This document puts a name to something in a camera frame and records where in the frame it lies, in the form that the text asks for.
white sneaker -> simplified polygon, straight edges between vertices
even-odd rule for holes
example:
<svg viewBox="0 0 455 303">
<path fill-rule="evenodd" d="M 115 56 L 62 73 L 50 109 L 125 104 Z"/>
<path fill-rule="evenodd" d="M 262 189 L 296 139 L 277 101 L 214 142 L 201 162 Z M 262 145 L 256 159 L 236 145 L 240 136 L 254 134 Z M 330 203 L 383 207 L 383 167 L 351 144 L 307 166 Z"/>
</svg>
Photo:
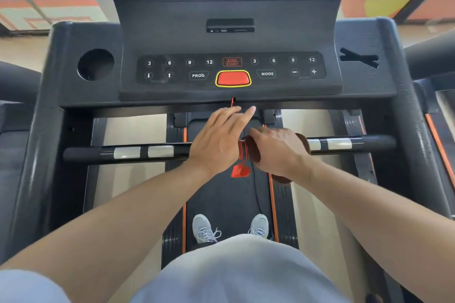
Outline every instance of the white sneaker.
<svg viewBox="0 0 455 303">
<path fill-rule="evenodd" d="M 256 236 L 268 237 L 268 220 L 264 214 L 257 214 L 253 221 L 251 222 L 250 230 L 248 233 L 251 233 Z"/>
<path fill-rule="evenodd" d="M 207 217 L 203 214 L 197 214 L 193 218 L 193 235 L 196 238 L 197 243 L 216 243 L 217 238 L 221 237 L 221 231 L 216 229 L 215 232 L 213 232 Z"/>
</svg>

control panel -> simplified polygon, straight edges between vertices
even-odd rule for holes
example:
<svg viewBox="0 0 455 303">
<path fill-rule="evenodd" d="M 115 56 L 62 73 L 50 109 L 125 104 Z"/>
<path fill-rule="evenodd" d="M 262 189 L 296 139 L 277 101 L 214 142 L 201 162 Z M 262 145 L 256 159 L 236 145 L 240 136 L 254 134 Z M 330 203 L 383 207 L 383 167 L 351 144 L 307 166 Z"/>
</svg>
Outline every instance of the control panel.
<svg viewBox="0 0 455 303">
<path fill-rule="evenodd" d="M 206 89 L 296 88 L 327 76 L 319 52 L 149 55 L 137 61 L 136 81 L 160 91 L 178 85 Z"/>
</svg>

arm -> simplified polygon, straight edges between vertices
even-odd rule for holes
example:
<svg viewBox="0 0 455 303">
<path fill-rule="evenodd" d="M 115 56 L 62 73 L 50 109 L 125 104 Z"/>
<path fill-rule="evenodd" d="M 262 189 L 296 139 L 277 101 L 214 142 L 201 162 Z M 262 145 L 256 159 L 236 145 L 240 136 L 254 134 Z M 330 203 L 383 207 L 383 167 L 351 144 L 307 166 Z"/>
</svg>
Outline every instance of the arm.
<svg viewBox="0 0 455 303">
<path fill-rule="evenodd" d="M 455 296 L 455 222 L 306 153 L 294 132 L 252 129 L 264 171 L 314 194 L 393 278 L 424 302 Z"/>
<path fill-rule="evenodd" d="M 0 269 L 38 272 L 72 302 L 105 302 L 149 254 L 183 204 L 238 159 L 238 137 L 254 114 L 240 107 L 212 114 L 189 159 L 74 219 Z"/>
</svg>

brown strap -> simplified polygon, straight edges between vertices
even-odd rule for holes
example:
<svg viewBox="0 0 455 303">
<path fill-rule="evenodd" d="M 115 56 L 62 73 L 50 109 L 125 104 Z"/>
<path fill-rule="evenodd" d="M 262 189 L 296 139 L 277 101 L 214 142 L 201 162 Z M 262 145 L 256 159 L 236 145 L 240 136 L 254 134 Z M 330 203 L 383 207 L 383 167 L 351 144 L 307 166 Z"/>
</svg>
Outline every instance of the brown strap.
<svg viewBox="0 0 455 303">
<path fill-rule="evenodd" d="M 306 139 L 306 137 L 300 133 L 296 133 L 296 135 L 302 141 L 302 144 L 304 145 L 305 150 L 307 150 L 308 153 L 311 153 L 310 145 L 308 144 L 308 140 Z M 250 135 L 247 135 L 244 139 L 245 139 L 245 144 L 248 147 L 249 158 L 251 159 L 251 161 L 253 163 L 258 163 L 261 160 L 261 154 L 259 152 L 258 145 L 254 141 L 253 137 Z M 272 178 L 282 184 L 291 183 L 291 180 L 289 180 L 288 178 L 284 178 L 283 176 L 272 175 Z"/>
</svg>

forearm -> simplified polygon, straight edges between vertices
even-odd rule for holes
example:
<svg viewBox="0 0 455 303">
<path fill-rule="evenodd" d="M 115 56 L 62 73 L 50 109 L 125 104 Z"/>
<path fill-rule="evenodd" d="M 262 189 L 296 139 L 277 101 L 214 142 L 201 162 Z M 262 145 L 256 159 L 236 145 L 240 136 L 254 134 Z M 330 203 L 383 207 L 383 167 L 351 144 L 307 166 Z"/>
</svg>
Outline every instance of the forearm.
<svg viewBox="0 0 455 303">
<path fill-rule="evenodd" d="M 453 299 L 453 221 L 314 158 L 301 163 L 294 180 L 333 211 L 379 265 L 415 295 L 425 302 Z"/>
<path fill-rule="evenodd" d="M 203 167 L 187 161 L 62 226 L 1 268 L 39 272 L 73 302 L 106 301 L 209 179 Z"/>
</svg>

